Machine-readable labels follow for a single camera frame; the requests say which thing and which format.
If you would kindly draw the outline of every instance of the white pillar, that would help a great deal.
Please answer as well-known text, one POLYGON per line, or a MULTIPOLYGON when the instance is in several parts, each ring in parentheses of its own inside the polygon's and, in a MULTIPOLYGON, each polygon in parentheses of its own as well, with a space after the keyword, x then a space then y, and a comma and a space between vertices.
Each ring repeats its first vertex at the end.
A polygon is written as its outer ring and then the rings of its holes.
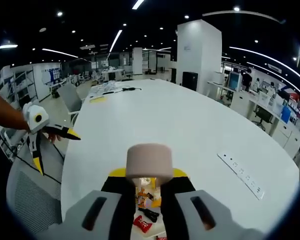
POLYGON ((196 91, 206 94, 208 81, 220 72, 222 56, 221 31, 203 20, 178 25, 176 83, 182 83, 183 72, 198 74, 196 91))
POLYGON ((135 47, 132 50, 132 71, 133 75, 142 74, 142 47, 135 47))

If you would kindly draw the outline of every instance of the black office chair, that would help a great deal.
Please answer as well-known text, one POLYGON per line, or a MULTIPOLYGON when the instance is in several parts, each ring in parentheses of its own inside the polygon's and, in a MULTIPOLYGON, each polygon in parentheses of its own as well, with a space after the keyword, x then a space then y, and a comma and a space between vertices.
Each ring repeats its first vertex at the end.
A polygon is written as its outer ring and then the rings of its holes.
POLYGON ((259 128, 261 128, 263 131, 266 131, 266 128, 262 125, 263 121, 265 121, 268 124, 272 124, 272 114, 260 106, 257 107, 255 111, 255 116, 261 118, 261 120, 252 122, 259 128))

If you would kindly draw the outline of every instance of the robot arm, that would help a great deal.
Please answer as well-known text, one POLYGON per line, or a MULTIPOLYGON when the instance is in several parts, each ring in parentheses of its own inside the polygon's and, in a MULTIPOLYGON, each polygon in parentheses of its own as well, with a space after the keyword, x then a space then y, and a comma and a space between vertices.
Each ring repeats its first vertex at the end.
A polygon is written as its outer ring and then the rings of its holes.
POLYGON ((27 138, 27 145, 33 157, 33 162, 42 175, 44 172, 44 165, 40 151, 40 134, 39 131, 44 131, 48 134, 56 134, 62 138, 71 140, 81 140, 81 138, 71 129, 66 126, 50 123, 49 115, 46 110, 38 105, 29 102, 23 106, 22 110, 25 121, 29 126, 29 136, 27 138))

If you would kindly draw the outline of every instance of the human hand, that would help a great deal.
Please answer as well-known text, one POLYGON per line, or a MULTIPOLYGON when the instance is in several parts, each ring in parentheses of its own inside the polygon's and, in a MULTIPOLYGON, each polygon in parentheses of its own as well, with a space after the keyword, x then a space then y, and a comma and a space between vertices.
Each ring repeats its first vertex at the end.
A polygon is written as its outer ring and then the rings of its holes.
POLYGON ((56 141, 56 138, 58 139, 58 141, 61 141, 61 137, 59 135, 53 134, 53 133, 48 133, 48 140, 54 144, 56 141))

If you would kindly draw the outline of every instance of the oval conference table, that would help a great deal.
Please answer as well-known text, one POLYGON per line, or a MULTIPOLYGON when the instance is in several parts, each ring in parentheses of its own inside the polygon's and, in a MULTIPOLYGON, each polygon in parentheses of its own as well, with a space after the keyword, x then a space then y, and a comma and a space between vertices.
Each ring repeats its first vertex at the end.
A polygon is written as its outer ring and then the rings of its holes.
POLYGON ((268 134, 217 101, 167 81, 117 85, 142 90, 108 94, 103 102, 90 102, 93 93, 85 99, 74 125, 81 141, 69 141, 64 161, 63 219, 76 202, 100 190, 111 171, 125 168, 128 148, 141 143, 169 146, 173 167, 227 206, 244 228, 268 233, 285 214, 299 169, 268 134), (263 188, 261 200, 218 157, 224 151, 263 188))

